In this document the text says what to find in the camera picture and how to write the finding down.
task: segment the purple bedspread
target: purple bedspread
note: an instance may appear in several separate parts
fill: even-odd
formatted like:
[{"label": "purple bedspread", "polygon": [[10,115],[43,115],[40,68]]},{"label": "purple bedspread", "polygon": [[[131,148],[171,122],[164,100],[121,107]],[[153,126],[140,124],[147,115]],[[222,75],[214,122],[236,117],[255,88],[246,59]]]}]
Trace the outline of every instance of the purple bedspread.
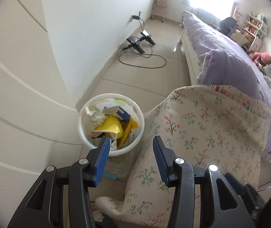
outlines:
[{"label": "purple bedspread", "polygon": [[[208,66],[199,84],[231,85],[250,97],[263,101],[271,109],[271,89],[244,50],[194,14],[184,11],[181,18],[187,26],[188,37],[199,58],[210,53]],[[271,155],[271,124],[265,151]]]}]

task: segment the pink plush doll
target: pink plush doll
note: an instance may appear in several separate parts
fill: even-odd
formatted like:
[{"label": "pink plush doll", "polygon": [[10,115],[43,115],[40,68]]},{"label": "pink plush doll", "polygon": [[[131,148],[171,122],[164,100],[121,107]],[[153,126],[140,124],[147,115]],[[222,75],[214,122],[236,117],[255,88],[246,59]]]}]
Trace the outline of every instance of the pink plush doll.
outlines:
[{"label": "pink plush doll", "polygon": [[262,64],[265,66],[267,64],[271,63],[271,56],[268,53],[260,53],[260,52],[255,52],[254,55],[251,57],[251,60],[253,62],[258,62],[261,61]]}]

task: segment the floral fabric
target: floral fabric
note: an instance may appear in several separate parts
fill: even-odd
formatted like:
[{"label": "floral fabric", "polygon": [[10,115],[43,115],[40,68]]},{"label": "floral fabric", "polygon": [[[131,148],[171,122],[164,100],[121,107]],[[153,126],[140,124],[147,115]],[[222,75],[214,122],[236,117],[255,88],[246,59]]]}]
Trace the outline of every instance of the floral fabric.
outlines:
[{"label": "floral fabric", "polygon": [[[130,173],[125,200],[96,199],[105,214],[145,226],[167,226],[175,190],[161,180],[152,149],[155,135],[192,165],[215,164],[222,173],[257,186],[271,119],[264,103],[231,86],[183,87],[145,118],[143,149]],[[196,185],[194,227],[200,222],[199,190]]]}]

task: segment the black cable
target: black cable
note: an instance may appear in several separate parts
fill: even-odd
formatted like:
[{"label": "black cable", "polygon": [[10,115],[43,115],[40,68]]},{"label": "black cable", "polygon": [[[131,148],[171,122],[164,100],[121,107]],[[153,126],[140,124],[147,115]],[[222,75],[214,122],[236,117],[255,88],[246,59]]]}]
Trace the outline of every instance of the black cable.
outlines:
[{"label": "black cable", "polygon": [[[143,28],[145,28],[145,23],[144,23],[144,21],[143,21],[143,27],[142,27],[142,24],[141,24],[140,20],[141,20],[141,21],[143,21],[143,20],[142,20],[142,19],[139,19],[139,23],[140,23],[140,26],[141,26],[142,31],[144,31]],[[125,64],[125,65],[128,65],[128,66],[138,67],[138,68],[144,68],[144,69],[160,69],[160,68],[163,68],[163,67],[166,65],[166,63],[167,63],[166,59],[165,59],[164,57],[162,57],[161,55],[153,54],[153,47],[152,47],[151,43],[149,43],[149,45],[150,45],[150,48],[151,48],[151,54],[140,54],[140,53],[133,52],[133,51],[130,51],[130,52],[123,52],[121,55],[118,56],[119,62],[122,63],[122,64]],[[165,60],[165,63],[164,63],[161,67],[155,67],[155,68],[142,67],[142,66],[137,66],[137,65],[132,65],[132,64],[124,63],[124,62],[122,62],[122,61],[120,60],[120,57],[121,57],[122,55],[124,55],[124,54],[127,54],[127,53],[138,54],[138,55],[140,55],[141,57],[144,57],[144,58],[150,58],[152,55],[159,56],[159,57],[162,57],[162,58]]]}]

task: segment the yellow wrapper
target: yellow wrapper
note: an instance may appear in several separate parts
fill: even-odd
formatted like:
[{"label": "yellow wrapper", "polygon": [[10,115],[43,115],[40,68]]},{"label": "yellow wrapper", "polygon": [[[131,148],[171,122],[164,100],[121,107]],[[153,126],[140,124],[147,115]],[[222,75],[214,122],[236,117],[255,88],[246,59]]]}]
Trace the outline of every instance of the yellow wrapper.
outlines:
[{"label": "yellow wrapper", "polygon": [[131,117],[128,122],[122,122],[123,136],[117,140],[117,148],[120,149],[121,146],[127,141],[128,136],[132,129],[138,128],[138,124]]},{"label": "yellow wrapper", "polygon": [[99,136],[101,133],[105,133],[112,140],[121,138],[123,135],[123,128],[120,120],[114,116],[107,116],[106,120],[99,127],[96,127],[92,132],[93,137]]}]

